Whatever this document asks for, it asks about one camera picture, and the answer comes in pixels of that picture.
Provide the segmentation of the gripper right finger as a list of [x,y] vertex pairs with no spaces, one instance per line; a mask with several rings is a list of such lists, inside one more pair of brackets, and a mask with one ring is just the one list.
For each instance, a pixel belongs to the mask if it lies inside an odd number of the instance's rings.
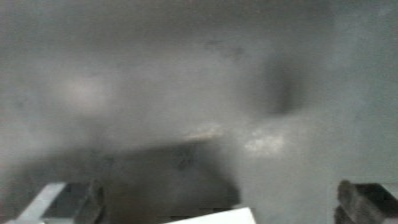
[[340,182],[335,224],[398,224],[398,183]]

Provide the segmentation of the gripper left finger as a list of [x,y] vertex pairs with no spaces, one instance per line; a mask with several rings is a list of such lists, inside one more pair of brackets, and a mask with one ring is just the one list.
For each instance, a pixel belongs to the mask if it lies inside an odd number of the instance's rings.
[[106,223],[106,192],[97,182],[50,183],[11,221],[11,224]]

